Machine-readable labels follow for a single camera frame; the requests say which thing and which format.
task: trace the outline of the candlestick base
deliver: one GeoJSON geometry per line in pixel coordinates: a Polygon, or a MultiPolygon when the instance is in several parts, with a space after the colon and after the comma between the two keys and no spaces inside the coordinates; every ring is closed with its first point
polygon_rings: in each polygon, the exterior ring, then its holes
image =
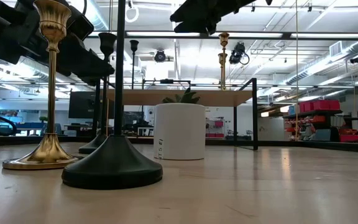
{"type": "Polygon", "coordinates": [[[45,133],[34,151],[19,159],[6,160],[2,167],[13,170],[61,169],[81,158],[65,152],[60,146],[57,134],[45,133]]]}
{"type": "Polygon", "coordinates": [[[109,136],[94,153],[66,166],[62,179],[70,187],[113,190],[154,184],[162,174],[162,166],[143,156],[128,138],[109,136]]]}
{"type": "Polygon", "coordinates": [[[81,154],[91,154],[103,144],[107,136],[105,134],[98,134],[91,142],[79,148],[78,152],[81,154]]]}

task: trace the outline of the label on planter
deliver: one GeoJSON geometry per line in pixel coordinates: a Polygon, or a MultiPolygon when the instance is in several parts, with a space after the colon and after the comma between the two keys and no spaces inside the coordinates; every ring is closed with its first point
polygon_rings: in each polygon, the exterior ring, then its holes
{"type": "Polygon", "coordinates": [[[164,149],[164,141],[162,139],[158,140],[158,158],[163,159],[163,149],[164,149]]]}

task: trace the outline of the chair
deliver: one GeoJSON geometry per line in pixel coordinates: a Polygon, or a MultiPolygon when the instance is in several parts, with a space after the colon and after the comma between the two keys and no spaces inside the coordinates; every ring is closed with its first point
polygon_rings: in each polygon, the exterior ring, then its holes
{"type": "MultiPolygon", "coordinates": [[[[47,129],[48,124],[44,124],[42,130],[41,130],[41,136],[45,134],[45,131],[47,129]]],[[[55,133],[60,136],[62,135],[62,126],[60,124],[55,124],[55,133]]]]}

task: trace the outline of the white planter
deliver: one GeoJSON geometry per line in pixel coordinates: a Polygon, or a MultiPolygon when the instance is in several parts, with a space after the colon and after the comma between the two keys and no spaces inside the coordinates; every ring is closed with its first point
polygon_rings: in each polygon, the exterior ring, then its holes
{"type": "Polygon", "coordinates": [[[164,103],[155,107],[154,157],[204,159],[205,107],[164,103]]]}

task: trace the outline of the black candlestick base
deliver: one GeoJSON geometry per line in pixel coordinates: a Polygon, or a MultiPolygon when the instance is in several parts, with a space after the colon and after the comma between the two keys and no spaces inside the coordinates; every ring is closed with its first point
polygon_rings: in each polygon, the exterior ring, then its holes
{"type": "Polygon", "coordinates": [[[81,154],[91,154],[103,144],[107,136],[105,134],[98,134],[91,142],[81,147],[78,152],[81,154]]]}
{"type": "Polygon", "coordinates": [[[114,190],[154,184],[162,174],[162,166],[143,156],[128,138],[109,136],[94,153],[66,166],[62,179],[70,187],[114,190]]]}

